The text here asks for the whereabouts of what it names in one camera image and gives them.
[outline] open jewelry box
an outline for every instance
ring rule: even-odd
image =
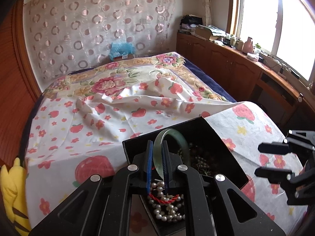
[[[244,171],[221,138],[204,118],[198,117],[168,128],[179,131],[184,136],[187,143],[198,146],[197,151],[194,151],[196,153],[193,154],[193,157],[197,155],[203,157],[203,161],[206,163],[215,163],[215,173],[221,173],[227,176],[239,189],[247,184],[248,178]],[[163,128],[123,141],[122,145],[128,163],[130,164],[133,161],[135,155],[145,152],[148,140],[154,141],[157,135],[165,129],[166,128]],[[166,136],[164,140],[167,141],[169,152],[179,153],[180,148],[175,139],[171,136]],[[172,235],[185,228],[184,220],[178,221],[177,223],[168,223],[156,219],[153,214],[154,208],[148,203],[147,196],[140,196],[140,199],[158,236]]]

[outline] yellow plush toy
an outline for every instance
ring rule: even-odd
[[[31,226],[27,217],[25,199],[26,170],[20,166],[19,158],[14,160],[13,167],[7,171],[2,166],[0,171],[0,189],[4,208],[9,220],[22,236],[28,236]]]

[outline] bed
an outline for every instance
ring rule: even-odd
[[[45,90],[23,139],[31,227],[92,174],[111,176],[125,166],[123,140],[198,116],[215,129],[247,174],[243,192],[287,235],[292,233],[307,208],[287,206],[279,185],[254,175],[261,165],[302,170],[293,154],[258,152],[261,142],[282,141],[284,135],[257,105],[236,103],[177,53],[79,71],[60,77]],[[104,162],[111,169],[101,169]],[[130,219],[130,235],[152,234],[138,197],[133,199]]]

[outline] wallpaper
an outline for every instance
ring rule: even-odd
[[[32,0],[24,5],[26,45],[44,79],[109,61],[111,43],[162,53],[175,0]]]

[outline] silver screw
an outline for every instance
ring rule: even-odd
[[[128,166],[128,170],[130,170],[130,171],[135,171],[137,169],[138,169],[138,166],[135,165],[135,164],[131,164],[131,165]]]
[[[93,176],[90,177],[90,180],[92,182],[97,182],[97,181],[100,180],[100,176],[99,175],[93,175]]]
[[[222,174],[217,174],[217,175],[215,176],[215,179],[216,179],[217,181],[222,182],[222,181],[225,180],[225,176],[223,176]]]
[[[184,164],[179,165],[177,168],[178,168],[179,170],[181,170],[181,171],[185,171],[185,170],[188,169],[188,167],[187,167],[186,165],[184,165]]]

